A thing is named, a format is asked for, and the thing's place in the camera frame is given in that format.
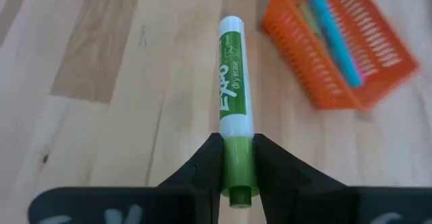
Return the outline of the light green Expo marker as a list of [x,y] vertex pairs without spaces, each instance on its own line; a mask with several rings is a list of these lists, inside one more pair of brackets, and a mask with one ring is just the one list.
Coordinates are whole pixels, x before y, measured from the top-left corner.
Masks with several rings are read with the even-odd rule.
[[254,163],[254,122],[244,22],[219,24],[219,133],[223,138],[223,189],[232,208],[249,208],[259,194]]

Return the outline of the light green highlighter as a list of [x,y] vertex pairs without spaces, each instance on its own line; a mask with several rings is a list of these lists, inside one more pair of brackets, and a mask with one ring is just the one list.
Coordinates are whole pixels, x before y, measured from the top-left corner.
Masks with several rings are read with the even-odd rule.
[[308,25],[308,27],[311,29],[313,34],[317,37],[319,42],[327,49],[327,41],[323,37],[321,30],[318,27],[318,23],[308,5],[307,2],[301,2],[298,5],[298,9],[300,10],[302,17],[304,18],[304,21]]

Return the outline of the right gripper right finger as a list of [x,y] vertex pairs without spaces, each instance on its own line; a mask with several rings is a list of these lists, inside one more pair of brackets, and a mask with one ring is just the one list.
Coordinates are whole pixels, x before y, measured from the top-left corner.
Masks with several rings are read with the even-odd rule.
[[432,224],[432,188],[347,186],[268,137],[254,137],[268,224]]

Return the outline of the blue highlighter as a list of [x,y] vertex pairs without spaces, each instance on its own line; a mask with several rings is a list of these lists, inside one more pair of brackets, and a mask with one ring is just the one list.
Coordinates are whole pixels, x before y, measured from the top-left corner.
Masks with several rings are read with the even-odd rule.
[[349,86],[358,88],[363,85],[362,76],[354,62],[351,52],[338,28],[334,14],[328,0],[308,0],[309,5],[318,21],[329,51],[340,73]]

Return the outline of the orange plastic mesh basket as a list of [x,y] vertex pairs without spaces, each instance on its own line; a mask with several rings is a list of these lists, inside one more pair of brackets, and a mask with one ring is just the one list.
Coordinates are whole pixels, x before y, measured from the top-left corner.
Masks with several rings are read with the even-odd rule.
[[328,0],[363,78],[349,86],[303,18],[301,1],[268,0],[263,27],[316,108],[368,111],[419,70],[372,0]]

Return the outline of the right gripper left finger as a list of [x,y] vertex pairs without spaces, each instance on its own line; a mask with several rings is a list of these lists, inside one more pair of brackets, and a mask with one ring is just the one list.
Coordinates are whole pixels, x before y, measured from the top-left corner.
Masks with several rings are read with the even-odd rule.
[[60,187],[28,207],[29,224],[217,224],[222,137],[212,133],[156,187]]

